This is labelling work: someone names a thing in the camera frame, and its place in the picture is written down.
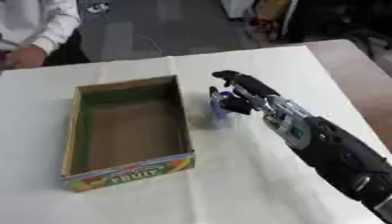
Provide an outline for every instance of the colorful box label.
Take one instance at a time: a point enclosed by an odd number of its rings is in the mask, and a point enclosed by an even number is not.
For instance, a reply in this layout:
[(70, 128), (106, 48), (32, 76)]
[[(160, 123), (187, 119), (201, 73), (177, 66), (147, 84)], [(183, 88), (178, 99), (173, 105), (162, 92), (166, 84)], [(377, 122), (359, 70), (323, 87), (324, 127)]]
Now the colorful box label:
[(83, 192), (104, 186), (112, 186), (133, 180), (150, 178), (166, 173), (183, 171), (194, 167), (194, 154), (163, 157), (141, 163), (128, 164), (117, 168), (94, 171), (63, 178), (66, 188)]

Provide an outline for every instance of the prosthetic hand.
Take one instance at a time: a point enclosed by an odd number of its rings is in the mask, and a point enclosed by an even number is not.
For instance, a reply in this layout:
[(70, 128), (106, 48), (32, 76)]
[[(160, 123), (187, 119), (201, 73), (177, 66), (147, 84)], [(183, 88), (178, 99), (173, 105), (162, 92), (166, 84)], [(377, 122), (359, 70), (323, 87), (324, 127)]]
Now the prosthetic hand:
[[(314, 116), (252, 76), (234, 71), (213, 73), (233, 86), (220, 98), (222, 109), (263, 120), (310, 167), (347, 197), (358, 200), (384, 222), (392, 224), (392, 167), (361, 140), (323, 117)], [(211, 87), (211, 96), (217, 88)]]

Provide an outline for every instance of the chair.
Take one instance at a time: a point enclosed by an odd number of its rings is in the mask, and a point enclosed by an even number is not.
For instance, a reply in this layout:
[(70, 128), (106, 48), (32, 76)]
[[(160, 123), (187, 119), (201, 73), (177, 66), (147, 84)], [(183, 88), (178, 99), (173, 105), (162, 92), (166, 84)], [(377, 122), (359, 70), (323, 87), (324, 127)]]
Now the chair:
[(314, 15), (312, 11), (318, 7), (329, 13), (330, 19), (319, 25), (322, 33), (327, 37), (350, 39), (358, 45), (363, 45), (370, 58), (375, 56), (370, 39), (383, 40), (386, 42), (385, 49), (391, 48), (392, 38), (374, 29), (382, 22), (381, 15), (385, 17), (391, 13), (388, 11), (391, 7), (391, 2), (388, 0), (327, 0), (322, 3), (299, 0), (286, 35), (291, 43), (304, 41), (309, 32), (306, 20), (312, 17), (309, 15)]

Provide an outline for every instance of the white sleeve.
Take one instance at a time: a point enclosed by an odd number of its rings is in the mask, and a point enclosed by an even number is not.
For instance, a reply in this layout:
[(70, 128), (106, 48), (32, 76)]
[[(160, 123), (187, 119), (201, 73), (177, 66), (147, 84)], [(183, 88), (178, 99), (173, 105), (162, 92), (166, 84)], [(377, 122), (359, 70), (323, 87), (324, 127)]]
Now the white sleeve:
[(79, 18), (76, 0), (42, 0), (48, 17), (43, 32), (33, 42), (49, 55), (64, 44), (77, 28)]

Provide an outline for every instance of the person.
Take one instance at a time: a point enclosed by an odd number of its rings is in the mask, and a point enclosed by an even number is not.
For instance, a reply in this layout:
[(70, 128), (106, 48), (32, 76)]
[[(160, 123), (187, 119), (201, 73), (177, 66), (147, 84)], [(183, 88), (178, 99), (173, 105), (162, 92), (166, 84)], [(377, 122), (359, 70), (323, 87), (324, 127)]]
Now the person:
[(0, 0), (0, 50), (11, 69), (89, 62), (76, 0)]

